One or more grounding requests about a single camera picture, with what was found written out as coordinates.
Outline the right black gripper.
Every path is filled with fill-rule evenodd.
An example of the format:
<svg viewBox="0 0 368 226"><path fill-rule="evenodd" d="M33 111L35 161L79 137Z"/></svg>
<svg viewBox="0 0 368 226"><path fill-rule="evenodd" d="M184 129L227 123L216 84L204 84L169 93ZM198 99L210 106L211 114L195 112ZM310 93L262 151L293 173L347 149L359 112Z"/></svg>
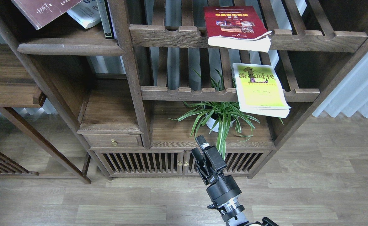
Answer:
<svg viewBox="0 0 368 226"><path fill-rule="evenodd" d="M208 209L233 209L237 208L237 198L241 194L241 190L235 182L233 176L225 176L224 168L227 167L221 154L215 146L210 146L203 135L195 138L198 148L191 150L194 156L197 170L204 184L206 191L212 201Z"/></svg>

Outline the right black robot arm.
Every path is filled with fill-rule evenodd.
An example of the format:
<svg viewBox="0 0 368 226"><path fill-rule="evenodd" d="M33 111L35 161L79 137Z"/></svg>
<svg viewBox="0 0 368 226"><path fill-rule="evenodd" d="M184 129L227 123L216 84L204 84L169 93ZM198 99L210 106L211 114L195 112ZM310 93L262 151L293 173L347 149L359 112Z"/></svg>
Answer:
<svg viewBox="0 0 368 226"><path fill-rule="evenodd" d="M262 222L249 222L243 213L244 206L238 202L241 190L233 176L225 176L226 168L221 154L215 146L210 146L204 136L195 138L198 148L191 150L199 175L207 187L206 191L212 201L208 209L216 209L220 212L227 226L276 226L277 224L268 217L263 217Z"/></svg>

